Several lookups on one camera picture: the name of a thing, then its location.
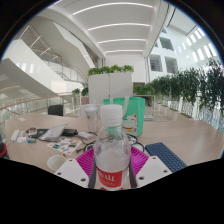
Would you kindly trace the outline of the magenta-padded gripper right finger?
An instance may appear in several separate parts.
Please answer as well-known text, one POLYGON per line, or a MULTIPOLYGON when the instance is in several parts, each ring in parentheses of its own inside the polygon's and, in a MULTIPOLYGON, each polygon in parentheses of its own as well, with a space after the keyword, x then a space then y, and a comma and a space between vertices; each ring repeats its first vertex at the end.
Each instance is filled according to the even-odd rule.
POLYGON ((170 169, 157 156, 147 156, 139 149, 131 147, 129 178, 132 188, 146 186, 170 174, 170 169))

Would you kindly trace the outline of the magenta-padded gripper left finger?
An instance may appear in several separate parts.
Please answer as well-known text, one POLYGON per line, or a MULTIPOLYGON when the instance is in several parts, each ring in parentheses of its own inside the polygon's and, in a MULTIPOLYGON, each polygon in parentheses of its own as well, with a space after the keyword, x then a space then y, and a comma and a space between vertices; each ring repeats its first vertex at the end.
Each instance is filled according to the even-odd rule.
POLYGON ((76 159, 67 159, 55 174, 81 187, 94 189, 96 165, 93 149, 87 150, 76 159))

